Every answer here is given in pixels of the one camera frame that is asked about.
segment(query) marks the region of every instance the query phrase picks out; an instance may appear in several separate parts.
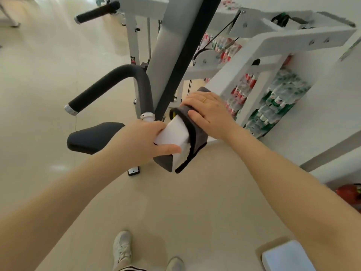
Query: handlebar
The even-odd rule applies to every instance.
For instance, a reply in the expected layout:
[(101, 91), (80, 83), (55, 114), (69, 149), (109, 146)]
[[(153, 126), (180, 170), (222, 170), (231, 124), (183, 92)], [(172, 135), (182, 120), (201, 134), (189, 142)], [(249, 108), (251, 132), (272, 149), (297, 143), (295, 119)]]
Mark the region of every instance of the handlebar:
[(120, 3), (118, 1), (113, 1), (101, 7), (79, 14), (78, 16), (75, 16), (74, 20), (77, 24), (81, 24), (106, 14), (115, 13), (119, 8)]
[(120, 81), (133, 77), (138, 83), (138, 101), (141, 113), (154, 113), (151, 83), (147, 73), (139, 65), (122, 65), (113, 69), (99, 81), (79, 94), (64, 107), (67, 113), (76, 115)]

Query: person's left hand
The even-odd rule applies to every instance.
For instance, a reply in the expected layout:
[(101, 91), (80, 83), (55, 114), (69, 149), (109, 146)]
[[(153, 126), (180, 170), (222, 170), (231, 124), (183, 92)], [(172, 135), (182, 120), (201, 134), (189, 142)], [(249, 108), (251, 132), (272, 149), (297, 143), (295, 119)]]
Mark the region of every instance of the person's left hand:
[(136, 120), (119, 130), (101, 152), (128, 170), (153, 157), (180, 153), (178, 145), (155, 145), (158, 134), (167, 125), (161, 121)]

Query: shoe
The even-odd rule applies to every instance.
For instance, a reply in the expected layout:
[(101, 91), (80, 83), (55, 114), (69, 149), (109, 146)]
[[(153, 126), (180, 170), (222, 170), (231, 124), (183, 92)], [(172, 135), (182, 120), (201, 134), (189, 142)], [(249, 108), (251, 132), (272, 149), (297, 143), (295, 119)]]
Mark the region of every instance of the shoe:
[(167, 269), (165, 269), (165, 271), (186, 271), (186, 266), (180, 258), (173, 257), (169, 260)]
[(129, 258), (129, 262), (132, 259), (132, 251), (130, 244), (132, 242), (132, 234), (129, 231), (120, 232), (114, 240), (113, 255), (114, 255), (114, 267), (116, 268), (118, 263), (124, 258)]

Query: black seat cushion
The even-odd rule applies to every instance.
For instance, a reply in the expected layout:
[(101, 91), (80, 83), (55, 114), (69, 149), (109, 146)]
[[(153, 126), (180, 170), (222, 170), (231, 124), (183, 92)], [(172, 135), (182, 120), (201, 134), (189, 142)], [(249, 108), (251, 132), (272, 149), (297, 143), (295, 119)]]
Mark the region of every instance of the black seat cushion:
[(101, 123), (71, 133), (66, 143), (72, 151), (92, 155), (102, 150), (122, 127), (122, 123)]

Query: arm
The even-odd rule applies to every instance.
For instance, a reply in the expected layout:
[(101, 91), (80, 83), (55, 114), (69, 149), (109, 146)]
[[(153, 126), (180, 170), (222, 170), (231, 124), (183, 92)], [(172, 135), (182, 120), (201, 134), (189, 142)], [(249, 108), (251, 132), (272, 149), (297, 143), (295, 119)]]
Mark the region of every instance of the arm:
[(0, 270), (35, 270), (104, 187), (155, 156), (180, 152), (177, 145), (154, 145), (165, 126), (140, 120), (127, 125), (103, 150), (3, 217)]
[(361, 216), (356, 210), (311, 174), (239, 127), (216, 94), (195, 92), (182, 104), (193, 106), (199, 113), (189, 111), (192, 120), (240, 156), (318, 271), (359, 269)]

